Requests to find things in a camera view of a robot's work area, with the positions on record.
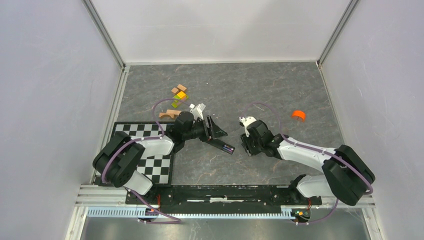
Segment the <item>purple battery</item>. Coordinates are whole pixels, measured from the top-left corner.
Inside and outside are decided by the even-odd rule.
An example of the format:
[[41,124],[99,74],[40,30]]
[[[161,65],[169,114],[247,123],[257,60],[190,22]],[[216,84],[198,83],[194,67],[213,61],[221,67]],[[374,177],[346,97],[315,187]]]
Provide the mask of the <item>purple battery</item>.
[[232,154],[233,152],[234,152],[234,148],[233,147],[231,147],[231,146],[228,146],[228,145],[223,145],[222,146],[222,148],[223,148],[223,150],[225,151],[225,152],[227,152],[227,153],[230,153],[230,154]]

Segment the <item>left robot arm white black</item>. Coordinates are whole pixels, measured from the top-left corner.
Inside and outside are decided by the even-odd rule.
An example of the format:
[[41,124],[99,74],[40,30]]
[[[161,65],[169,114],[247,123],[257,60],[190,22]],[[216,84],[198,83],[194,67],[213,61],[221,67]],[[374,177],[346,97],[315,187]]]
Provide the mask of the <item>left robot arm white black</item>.
[[138,172],[141,159],[177,153],[188,140],[198,139],[223,152],[233,154],[235,147],[220,140],[227,133],[212,118],[196,116],[182,111],[163,136],[131,136],[116,133],[92,162],[102,181],[116,188],[124,187],[137,193],[145,204],[157,198],[154,183],[144,173]]

